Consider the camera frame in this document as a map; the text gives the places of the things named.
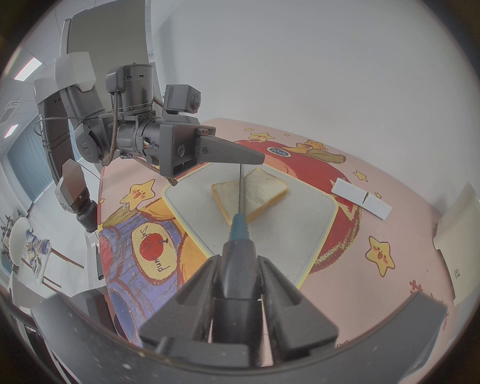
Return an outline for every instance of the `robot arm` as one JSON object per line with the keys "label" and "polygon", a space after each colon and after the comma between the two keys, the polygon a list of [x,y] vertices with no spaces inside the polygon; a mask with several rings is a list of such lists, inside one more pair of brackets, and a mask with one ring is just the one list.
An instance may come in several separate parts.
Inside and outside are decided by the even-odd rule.
{"label": "robot arm", "polygon": [[65,210],[72,210],[79,196],[87,196],[90,203],[83,202],[74,213],[88,232],[96,227],[93,224],[96,204],[88,198],[86,185],[68,187],[76,185],[83,173],[74,162],[67,120],[72,121],[75,142],[86,161],[107,166],[118,152],[122,158],[134,158],[158,171],[172,185],[176,184],[177,176],[202,162],[264,162],[264,154],[219,139],[215,127],[201,125],[195,117],[180,114],[196,113],[200,107],[200,92],[189,85],[167,85],[162,116],[157,116],[152,108],[150,64],[125,65],[108,72],[110,112],[106,113],[95,84],[88,52],[60,56],[34,81],[41,136],[57,184],[57,197]]}

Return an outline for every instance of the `window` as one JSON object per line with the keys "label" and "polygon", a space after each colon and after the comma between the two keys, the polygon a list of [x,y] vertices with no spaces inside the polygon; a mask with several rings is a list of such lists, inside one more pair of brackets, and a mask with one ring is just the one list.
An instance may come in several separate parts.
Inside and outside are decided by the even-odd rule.
{"label": "window", "polygon": [[[34,132],[33,125],[37,120],[38,116],[26,126],[7,153],[13,172],[25,190],[25,193],[33,202],[53,182],[42,140],[40,136]],[[75,136],[73,134],[72,124],[69,122],[68,125],[70,127],[73,154],[75,161],[78,161],[82,157],[74,142]],[[39,132],[39,124],[35,126],[35,129]]]}

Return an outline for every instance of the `bread slice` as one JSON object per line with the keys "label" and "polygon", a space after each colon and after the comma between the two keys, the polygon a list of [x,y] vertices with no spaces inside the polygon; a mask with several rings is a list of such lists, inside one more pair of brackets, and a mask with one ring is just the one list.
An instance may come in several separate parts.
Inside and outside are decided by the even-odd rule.
{"label": "bread slice", "polygon": [[[232,225],[239,211],[239,181],[212,185],[212,193],[223,218]],[[245,176],[245,216],[247,223],[255,220],[262,212],[278,203],[288,193],[288,185],[276,176],[255,168]]]}

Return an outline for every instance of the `desk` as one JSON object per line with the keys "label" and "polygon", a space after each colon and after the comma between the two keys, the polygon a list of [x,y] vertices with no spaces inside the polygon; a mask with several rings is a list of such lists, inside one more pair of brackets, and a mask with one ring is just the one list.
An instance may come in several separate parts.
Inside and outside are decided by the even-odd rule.
{"label": "desk", "polygon": [[[331,194],[341,177],[392,206],[384,221],[332,195],[338,203],[337,215],[300,290],[338,326],[339,345],[368,332],[415,291],[442,301],[448,315],[432,358],[404,382],[420,379],[445,352],[456,319],[448,271],[432,243],[438,212],[398,180],[327,144],[235,120],[205,124],[215,126],[219,137],[265,153],[266,164],[325,193]],[[140,326],[205,261],[161,198],[167,183],[134,160],[117,159],[101,173],[102,266],[118,319],[137,345],[141,345]],[[132,236],[145,223],[157,228],[159,239],[171,239],[170,247],[162,248],[161,268],[155,259],[158,253],[138,251],[143,245],[135,244],[137,238]],[[148,244],[144,249],[151,250]],[[389,267],[384,260],[392,261]]]}

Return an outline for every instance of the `white cutting board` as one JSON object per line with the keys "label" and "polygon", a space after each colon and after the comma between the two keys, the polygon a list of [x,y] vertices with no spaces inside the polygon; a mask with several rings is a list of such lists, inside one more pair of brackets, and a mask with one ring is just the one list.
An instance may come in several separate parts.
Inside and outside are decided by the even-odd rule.
{"label": "white cutting board", "polygon": [[[270,259],[300,287],[322,249],[338,204],[329,194],[268,165],[244,165],[245,176],[255,168],[285,181],[289,191],[248,224],[258,255]],[[230,226],[212,194],[212,184],[237,180],[238,164],[209,163],[187,174],[177,186],[167,186],[162,197],[193,241],[210,257],[221,254]]]}

